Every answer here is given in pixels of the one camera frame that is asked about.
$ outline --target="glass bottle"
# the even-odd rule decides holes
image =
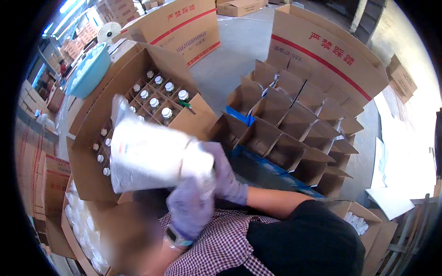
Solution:
[[[104,161],[104,156],[101,155],[101,154],[98,155],[98,156],[97,156],[97,161],[100,162],[100,163],[103,163],[103,161]]]
[[[189,92],[187,92],[186,90],[181,90],[180,92],[178,92],[178,99],[180,101],[188,103],[190,101]]]
[[[164,107],[164,109],[161,111],[161,115],[163,115],[164,125],[169,126],[173,120],[172,110],[168,107]]]
[[[149,82],[153,78],[153,71],[150,70],[149,72],[147,72],[146,76],[147,76],[147,82]]]
[[[135,84],[133,86],[133,91],[135,92],[135,96],[138,95],[138,92],[140,92],[141,86],[139,84]]]
[[[104,169],[103,169],[103,174],[104,174],[104,175],[109,176],[109,175],[111,175],[110,173],[111,173],[111,171],[110,171],[109,168],[104,168]]]
[[[163,83],[163,77],[161,77],[161,76],[157,76],[156,78],[155,78],[155,86],[157,87],[157,88],[160,88],[160,86],[161,86],[161,84]]]
[[[168,97],[171,97],[173,95],[173,93],[175,92],[175,86],[173,85],[173,83],[166,83],[164,88],[166,88],[166,95]]]
[[[144,105],[147,102],[147,98],[149,97],[149,92],[147,90],[141,91],[141,105]]]
[[[150,107],[152,107],[152,115],[160,108],[160,101],[157,98],[153,98],[150,100]]]

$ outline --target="blue plastic basin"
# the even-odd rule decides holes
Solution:
[[[78,73],[83,70],[86,62],[92,60],[88,69],[84,71],[83,75],[74,83]],[[86,98],[97,87],[104,75],[111,66],[111,58],[107,52],[107,43],[101,43],[92,48],[88,55],[81,61],[75,69],[72,77],[69,80],[66,88],[66,95],[74,95],[81,99]]]

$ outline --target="checkered shirt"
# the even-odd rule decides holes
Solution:
[[[251,221],[274,223],[279,220],[266,216],[251,216],[236,210],[215,209],[212,219],[193,246],[170,264],[165,276],[216,275],[229,268],[244,265],[253,275],[274,276],[255,256],[246,239]],[[172,222],[167,213],[160,219],[163,233]]]

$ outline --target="purple latex glove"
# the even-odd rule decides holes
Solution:
[[[172,226],[189,241],[198,238],[213,213],[213,197],[201,201],[201,194],[195,178],[188,178],[178,184],[166,200]]]
[[[245,206],[247,203],[248,186],[236,180],[221,144],[201,142],[201,146],[215,158],[215,178],[217,180],[215,195],[219,198]]]

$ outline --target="white cap pile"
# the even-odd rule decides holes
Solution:
[[[350,211],[345,215],[344,220],[353,226],[359,236],[364,235],[368,229],[367,222]]]

